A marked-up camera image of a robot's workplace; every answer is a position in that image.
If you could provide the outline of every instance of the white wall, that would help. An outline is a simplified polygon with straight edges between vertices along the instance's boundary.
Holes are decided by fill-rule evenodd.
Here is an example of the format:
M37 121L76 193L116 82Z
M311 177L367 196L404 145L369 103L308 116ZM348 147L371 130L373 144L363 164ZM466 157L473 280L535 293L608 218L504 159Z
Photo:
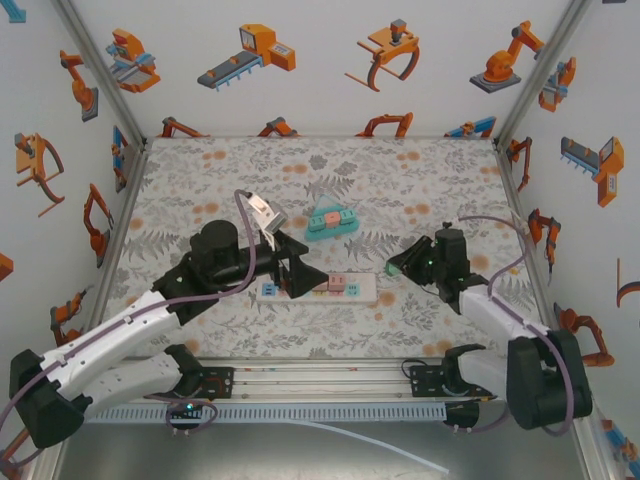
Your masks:
M555 113L532 106L516 135L519 141L527 135L533 139L531 180L520 194L525 210L538 207L562 224L551 298L563 308L591 315L604 331L616 363L588 368L587 373L604 414L636 443L640 442L640 295L631 293L621 308L616 307L616 258L622 259L622 284L640 279L638 18L638 2L594 2L560 58L577 60L568 97ZM624 147L625 166L618 174L617 198L601 208L591 176L560 160L560 141L566 136L597 152L614 135ZM516 165L516 182L521 176L522 166ZM546 271L542 248L538 250ZM583 353L596 351L590 335L579 338Z
M520 22L530 20L533 33L547 41L568 1L539 0L535 6L527 0L74 4L109 65L104 48L115 28L136 35L157 58L160 83L142 93L123 91L146 135L159 134L167 116L216 136L257 135L278 116L303 135L355 135L372 117L412 111L409 135L440 136L490 115L498 117L500 128L535 64L533 52L525 47L515 66L523 78L519 85L489 95L469 78L484 71L493 53L509 46L511 29ZM344 73L366 78L371 54L356 42L397 18L420 38L420 60L404 82L380 71L381 91L375 93ZM297 68L254 70L219 92L199 85L200 75L241 50L238 28L245 23L274 29L278 41L295 49ZM396 71L408 58L392 63ZM379 131L391 134L395 125Z
M116 221L126 190L115 193L112 170L112 128L116 117L102 91L97 118L83 123L80 105L71 92L71 76L60 65L59 51L78 53L50 2L19 0L27 22L9 24L0 9L0 253L14 262L14 272L0 282L0 398L8 399L9 362L31 348L42 353L55 348L49 329L49 309L71 300L76 292L100 280L96 258L83 222L83 205L93 182ZM91 73L78 70L88 86L96 86ZM49 213L50 204L34 182L16 186L27 174L16 174L14 134L34 132L48 139L63 162L65 172L50 182L65 200ZM45 155L48 173L55 171ZM94 225L107 228L98 208ZM82 312L68 326L79 328L93 307L96 289L85 297ZM0 448L15 436L21 422L12 415L0 433Z

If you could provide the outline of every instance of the metal floor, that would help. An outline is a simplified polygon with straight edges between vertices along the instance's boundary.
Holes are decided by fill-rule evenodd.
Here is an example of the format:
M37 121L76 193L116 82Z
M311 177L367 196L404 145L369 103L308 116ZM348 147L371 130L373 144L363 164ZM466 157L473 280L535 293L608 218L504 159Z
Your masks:
M501 405L487 405L484 420ZM213 425L191 438L164 426L85 425L68 442L55 479L582 479L571 434L552 438L513 421L454 435L440 423L339 423L337 427L449 469L449 475L362 441L298 425Z

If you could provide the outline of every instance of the floral mat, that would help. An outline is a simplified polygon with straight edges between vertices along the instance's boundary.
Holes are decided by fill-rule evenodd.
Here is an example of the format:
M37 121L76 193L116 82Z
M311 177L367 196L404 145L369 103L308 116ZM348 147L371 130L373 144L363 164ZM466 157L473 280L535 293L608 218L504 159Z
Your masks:
M122 249L107 313L110 318L175 265L189 237L214 219L246 235L233 199L242 188L275 201L289 215L284 231L305 242L308 217L326 194L353 208L360 228L307 243L302 259L321 270L374 272L375 305L271 305L255 286L222 300L182 329L140 346L155 354L185 343L207 357L440 356L452 345L492 340L437 296L384 273L386 260L443 221L493 214L508 218L500 171L489 141L451 139L157 139ZM521 255L502 224L460 224L473 271L489 278ZM524 265L498 281L520 312L537 318Z

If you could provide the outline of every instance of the teal toy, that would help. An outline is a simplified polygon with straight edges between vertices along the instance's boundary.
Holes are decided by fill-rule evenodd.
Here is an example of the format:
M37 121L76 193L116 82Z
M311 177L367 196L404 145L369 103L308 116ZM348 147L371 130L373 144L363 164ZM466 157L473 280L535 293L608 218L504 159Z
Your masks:
M323 203L326 204L327 202L330 202L331 205L322 206ZM340 224L330 227L328 226L325 214L333 212L340 214ZM321 195L309 219L304 238L308 242L317 242L318 240L335 237L336 235L353 233L358 230L358 228L360 228L360 220L358 220L358 216L354 210L343 207L327 195Z

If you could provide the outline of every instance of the cable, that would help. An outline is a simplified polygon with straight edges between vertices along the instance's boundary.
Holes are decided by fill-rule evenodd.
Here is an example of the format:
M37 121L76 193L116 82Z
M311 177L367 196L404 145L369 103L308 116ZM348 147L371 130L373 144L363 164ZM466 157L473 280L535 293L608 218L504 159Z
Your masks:
M445 475L449 475L449 469L442 467L436 463L430 462L429 460L425 460L422 457L418 457L413 453L409 453L406 450L402 450L401 448L395 447L388 443L385 443L380 440L376 440L375 438L365 437L364 435L360 435L359 433L350 432L349 430L343 430L342 428L333 427L331 425L325 425L323 423L314 423L314 422L302 422L298 420L283 420L280 423L288 423L290 425L300 425L303 427L312 427L319 428L320 430L327 430L329 432L339 433L340 435L345 435L347 437L355 438L357 440L361 440L363 442L370 443L372 445L376 445L378 447L386 448L387 450L391 450L392 452L398 453L404 457L407 457L411 460L414 460L425 467L432 468L437 470L438 472L444 473Z
M508 315L510 315L511 318L513 318L516 322L518 322L520 325L522 325L527 330L532 332L536 337L538 337L547 346L549 351L552 353L553 358L555 359L556 364L558 365L558 368L560 369L560 373L562 375L562 381L564 382L564 388L565 388L565 393L566 393L566 397L567 397L567 409L566 409L565 418L564 418L564 421L562 422L562 425L560 425L560 428L558 430L551 430L550 428L548 428L546 426L542 427L542 429L545 432L547 432L549 435L552 435L554 437L559 437L559 436L564 435L565 433L567 433L569 431L569 429L571 428L571 424L573 423L573 415L575 413L575 397L573 395L573 386L571 384L571 377L569 376L569 370L567 369L567 364L565 363L564 359L562 358L562 355L560 355L560 351L556 348L556 346L553 344L553 342L551 342L551 340L549 340L549 338L543 332L538 330L538 328L536 328L532 324L530 324L528 322L525 322L524 318L522 318L520 315L518 315L515 311L513 311L504 302L502 302L500 299L498 299L496 297L493 297L491 295L493 283L497 280L497 278L500 275L505 273L510 268L515 267L517 264L519 264L520 262L522 262L524 260L525 256L529 253L529 246L528 246L528 244L526 242L526 239L524 238L524 235L522 234L522 232L518 228L516 228L515 225L513 225L511 222L509 222L507 220L503 220L501 218L493 217L493 216L490 216L490 215L471 215L471 216L467 216L467 217L458 218L458 220L461 221L461 222L468 221L468 220L480 220L480 219L481 220L492 220L494 222L499 222L499 223L503 223L505 225L510 226L512 229L515 230L515 232L518 234L520 239L523 241L523 244L524 244L524 252L523 252L523 254L518 258L518 260L516 262L512 262L508 266L498 270L493 275L493 277L491 277L491 279L489 280L489 286L487 287L487 290L488 290L489 298L491 299L492 302L494 302L496 305L498 305L504 312L506 312Z
M409 380L411 380L411 377L409 376L409 374L407 373L407 371L404 369L404 366L407 363L419 363L421 364L423 367L428 367L429 365L427 365L425 362L423 362L422 360L419 360L417 358L407 358L406 360L403 360L402 363L400 364L400 370L402 370L402 374L407 377Z
M211 426L211 424L213 422L215 422L218 418L219 415L219 411L218 408L211 402L207 401L207 400L203 400L201 398L165 398L165 397L161 397L159 395L146 395L144 398L148 398L149 400L157 400L159 402L165 402L165 403L173 403L173 404L177 404L178 407L176 406L168 406L167 407L167 412L165 413L165 417L164 417L164 421L165 424L167 425L167 427L171 428L171 429L175 429L175 427L173 426L173 424L171 423L171 414L176 412L178 410L178 408L180 407L184 407L185 405L191 404L191 405L198 405L201 407L208 407L211 410L213 410L213 415L211 416L210 419L208 419L206 422L201 423L200 425L198 425L195 428L190 428L189 430L185 431L185 435L192 435L194 433L198 433L202 430L204 430L205 428Z
M141 308L140 310L137 310L137 311L133 312L130 315L131 319L135 319L136 317L139 317L140 315L143 315L144 313L147 313L147 312L149 312L151 310L155 310L156 308L160 308L160 307L164 307L164 306L168 306L168 305L175 305L177 303L190 303L190 302L198 302L198 301L218 300L220 298L228 297L230 295L233 295L233 294L235 294L237 292L240 292L240 291L244 290L247 287L247 285L249 285L251 283L251 281L253 280L253 275L255 273L255 269L256 269L257 253L256 253L255 242L253 240L253 230L251 228L251 223L249 221L249 217L247 215L247 212L244 209L244 205L242 205L242 200L240 198L241 196L249 198L251 195L252 195L251 193L246 192L244 190L240 190L240 189L238 189L238 190L236 190L234 192L234 198L235 198L236 204L238 206L238 210L240 211L240 216L242 217L242 222L244 223L244 227L245 227L246 232L247 232L247 238L248 238L248 241L249 241L249 270L247 271L247 276L243 279L243 281L240 284L238 284L236 287L232 288L231 290L227 290L227 291L224 291L224 292L219 292L219 293L215 293L215 294L211 294L211 295L197 295L197 296L178 297L178 298L173 298L173 299L170 299L170 300L165 300L163 302L157 302L157 303L152 304L152 305L148 305L148 306L146 306L144 308ZM108 328L105 328L104 330L100 331L99 333L97 333L96 335L90 337L89 339L85 340L84 342L78 342L78 345L76 347L72 348L71 350L69 350L68 352L66 352L63 355L63 359L64 359L63 361L66 361L66 360L70 359L74 355L78 354L80 351L82 351L85 348L89 347L90 345L92 345L93 343L97 342L98 340L100 340L104 336L108 335L109 333L114 331L116 328L120 327L121 325L123 325L125 323L126 323L126 320L124 318L121 318L117 322L115 322L112 325L110 325ZM35 384L40 382L42 379L47 377L47 375L49 375L51 372L53 372L56 368L61 367L62 365L63 365L63 363L61 361L59 361L59 360L54 361L51 365L49 365L43 371L41 371L40 373L35 375L31 380L29 380L20 390L18 390L18 392L13 396L13 398L11 398L9 400L9 403L7 403L5 408L2 410L2 413L0 413L0 431L2 431L2 428L4 427L4 424L5 424L6 420L7 420L7 417L11 413L11 410L13 410L13 408L22 399L22 397L24 397L25 394ZM11 466L13 468L19 468L19 467L16 467L16 465L23 465L23 464L26 465L26 463L29 463L34 458L36 458L40 454L40 452L41 452L41 450L38 450L38 451L34 452L32 455L30 455L29 457L27 457L25 460L22 460L21 462L18 462L16 464L14 464L13 462L10 462L10 461L7 461L6 463L8 463L9 466Z
M430 293L431 295L435 295L436 297L439 297L440 295L438 295L436 292L432 292L430 290L427 290L426 288L424 288L422 285L418 285L420 287L420 289L425 292L425 293Z

